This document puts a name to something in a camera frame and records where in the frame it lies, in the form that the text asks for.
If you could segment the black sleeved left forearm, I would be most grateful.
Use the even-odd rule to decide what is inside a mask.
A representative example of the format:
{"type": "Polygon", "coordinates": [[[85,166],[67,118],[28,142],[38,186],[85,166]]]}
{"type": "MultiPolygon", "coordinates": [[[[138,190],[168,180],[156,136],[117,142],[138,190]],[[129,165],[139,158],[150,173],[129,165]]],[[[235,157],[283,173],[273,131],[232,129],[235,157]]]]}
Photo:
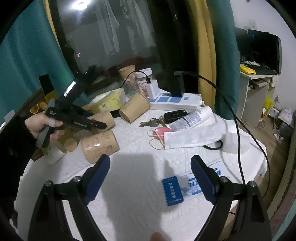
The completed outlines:
{"type": "Polygon", "coordinates": [[[20,177],[36,150],[36,139],[25,120],[13,118],[1,132],[1,217],[9,220],[14,213],[20,177]]]}

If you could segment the person's left hand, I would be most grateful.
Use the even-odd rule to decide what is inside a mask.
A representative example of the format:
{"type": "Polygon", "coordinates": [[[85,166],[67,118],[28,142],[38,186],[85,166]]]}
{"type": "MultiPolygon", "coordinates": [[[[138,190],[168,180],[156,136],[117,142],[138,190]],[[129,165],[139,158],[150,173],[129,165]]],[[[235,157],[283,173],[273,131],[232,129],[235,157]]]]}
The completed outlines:
{"type": "MultiPolygon", "coordinates": [[[[44,126],[48,126],[51,122],[50,118],[44,114],[44,112],[34,114],[33,116],[25,120],[25,125],[32,136],[37,139],[39,132],[44,126]]],[[[62,135],[64,135],[64,130],[57,130],[55,133],[51,134],[49,140],[51,142],[57,141],[62,135]]]]}

